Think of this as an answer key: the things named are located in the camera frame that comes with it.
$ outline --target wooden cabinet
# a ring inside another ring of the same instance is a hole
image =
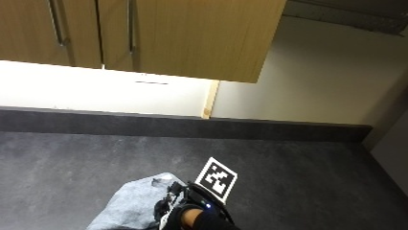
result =
[[[0,0],[0,59],[101,68],[96,2]]]
[[[99,0],[105,67],[257,82],[285,3]]]
[[[257,82],[286,0],[0,0],[0,59]]]

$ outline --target towel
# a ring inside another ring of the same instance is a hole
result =
[[[174,182],[185,183],[169,172],[126,183],[114,193],[107,208],[93,219],[87,230],[154,229],[154,204]]]

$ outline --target cabinet handle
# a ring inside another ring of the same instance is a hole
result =
[[[65,39],[63,39],[60,22],[59,22],[59,17],[56,15],[56,8],[55,8],[53,0],[48,0],[48,8],[49,8],[51,21],[52,21],[56,41],[57,41],[60,46],[65,46]]]
[[[133,54],[133,51],[136,49],[133,44],[133,22],[134,22],[134,16],[133,16],[133,0],[128,0],[128,38],[129,38],[129,53]]]

